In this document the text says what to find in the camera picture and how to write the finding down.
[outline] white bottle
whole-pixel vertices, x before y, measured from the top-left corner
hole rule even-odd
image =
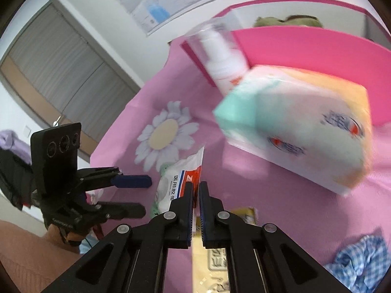
[[[210,24],[204,26],[198,36],[209,59],[205,69],[223,96],[226,96],[249,70],[247,60],[240,50],[230,48],[228,42]]]

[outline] gingham fabric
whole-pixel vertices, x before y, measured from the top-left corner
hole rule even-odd
[[[325,268],[353,293],[372,293],[391,264],[382,237],[365,236],[340,251]]]

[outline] pink tablecloth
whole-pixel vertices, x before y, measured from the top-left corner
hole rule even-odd
[[[349,197],[340,197],[228,145],[212,115],[222,96],[207,83],[180,42],[173,41],[164,69],[128,103],[91,157],[94,167],[118,166],[125,174],[147,173],[153,186],[138,190],[111,187],[103,200],[139,201],[146,206],[147,215],[127,222],[132,226],[148,222],[160,177],[156,162],[186,158],[205,145],[201,179],[208,182],[211,195],[221,198],[228,210],[256,207],[260,224],[277,224],[320,263],[330,262],[339,248],[364,234],[382,234],[389,243],[391,124],[374,130],[373,172]],[[153,151],[148,138],[169,118],[179,124],[177,136],[169,147]],[[118,224],[107,222],[104,232]],[[191,291],[191,251],[170,250],[165,292]]]

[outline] silver rivet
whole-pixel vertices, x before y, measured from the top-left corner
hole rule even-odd
[[[173,211],[167,211],[164,213],[163,217],[165,219],[174,219],[175,218],[175,213]]]
[[[226,212],[226,211],[220,211],[217,216],[220,218],[220,219],[228,219],[229,218],[229,212]]]
[[[266,230],[267,232],[270,232],[271,234],[272,234],[273,232],[276,232],[276,231],[277,231],[276,225],[273,225],[272,223],[267,223],[267,224],[264,226],[264,228],[265,228],[265,230]]]
[[[120,225],[117,228],[117,232],[119,234],[126,234],[129,231],[129,226],[128,225]]]

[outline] tissue pack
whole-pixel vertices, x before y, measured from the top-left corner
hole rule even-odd
[[[258,65],[216,107],[228,142],[347,195],[371,166],[366,89],[302,69]]]

